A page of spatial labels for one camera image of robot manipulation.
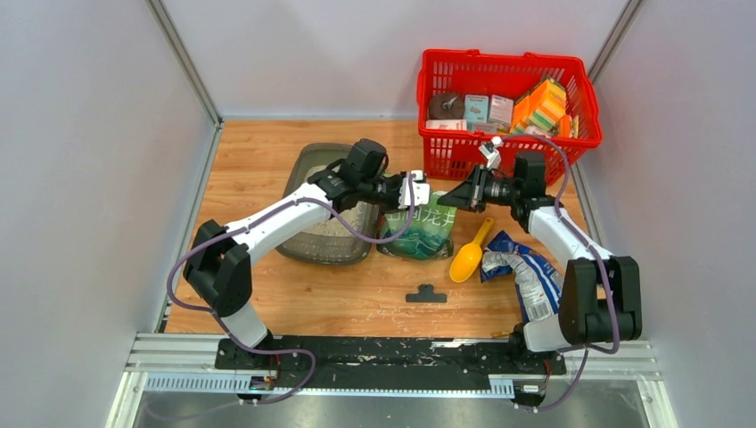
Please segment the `green litter bag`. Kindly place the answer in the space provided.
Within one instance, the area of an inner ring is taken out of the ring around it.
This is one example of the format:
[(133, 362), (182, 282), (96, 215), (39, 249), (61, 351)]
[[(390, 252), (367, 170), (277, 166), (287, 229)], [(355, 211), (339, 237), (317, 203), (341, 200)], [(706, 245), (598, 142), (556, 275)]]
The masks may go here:
[(447, 259), (454, 252), (451, 238), (457, 208), (440, 205), (447, 191), (436, 191), (429, 203), (415, 209), (407, 230), (390, 243), (376, 245), (381, 254), (400, 259)]

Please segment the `yellow plastic scoop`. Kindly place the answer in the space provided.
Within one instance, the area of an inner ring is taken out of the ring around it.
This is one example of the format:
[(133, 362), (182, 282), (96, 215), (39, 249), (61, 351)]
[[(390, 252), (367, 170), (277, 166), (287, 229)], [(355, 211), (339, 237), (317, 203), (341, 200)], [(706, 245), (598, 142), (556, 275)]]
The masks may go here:
[(462, 283), (475, 272), (481, 263), (484, 241), (494, 224), (493, 218), (485, 218), (474, 238), (460, 248), (449, 267), (449, 278), (453, 282)]

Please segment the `black bag clip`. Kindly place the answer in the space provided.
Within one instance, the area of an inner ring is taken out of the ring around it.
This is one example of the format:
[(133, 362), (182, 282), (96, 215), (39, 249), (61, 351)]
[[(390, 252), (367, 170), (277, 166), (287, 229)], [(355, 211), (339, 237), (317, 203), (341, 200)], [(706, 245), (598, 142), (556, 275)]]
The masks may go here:
[(407, 303), (447, 303), (448, 296), (445, 293), (434, 291), (432, 284), (420, 284), (416, 292), (408, 293), (405, 297)]

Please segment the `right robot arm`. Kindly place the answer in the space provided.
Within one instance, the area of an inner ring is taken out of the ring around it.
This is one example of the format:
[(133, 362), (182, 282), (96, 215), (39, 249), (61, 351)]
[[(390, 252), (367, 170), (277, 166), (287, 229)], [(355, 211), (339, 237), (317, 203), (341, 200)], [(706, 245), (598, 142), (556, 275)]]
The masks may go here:
[(508, 360), (516, 371), (533, 372), (547, 351), (591, 348), (615, 353), (621, 342), (642, 333), (637, 262), (594, 242), (557, 198), (547, 195), (543, 153), (517, 153), (511, 176), (476, 166), (439, 203), (470, 212), (483, 212), (490, 204), (510, 208), (512, 218), (564, 269), (558, 312), (525, 322), (519, 328), (522, 340), (508, 349)]

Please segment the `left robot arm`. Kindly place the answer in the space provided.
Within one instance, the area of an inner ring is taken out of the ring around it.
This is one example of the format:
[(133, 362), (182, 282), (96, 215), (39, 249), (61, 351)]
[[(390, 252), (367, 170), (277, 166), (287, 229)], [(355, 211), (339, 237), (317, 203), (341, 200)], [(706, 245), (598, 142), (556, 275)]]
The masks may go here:
[(335, 218), (353, 236), (372, 244), (380, 239), (358, 232), (342, 212), (364, 202), (386, 213), (405, 211), (411, 218), (431, 199), (431, 187), (420, 169), (386, 175), (384, 146), (361, 139), (347, 155), (308, 177), (281, 201), (240, 220), (202, 224), (189, 250), (168, 276), (182, 275), (204, 300), (189, 309), (211, 314), (236, 343), (238, 358), (260, 370), (273, 351), (268, 329), (253, 304), (252, 269), (280, 244), (317, 223)]

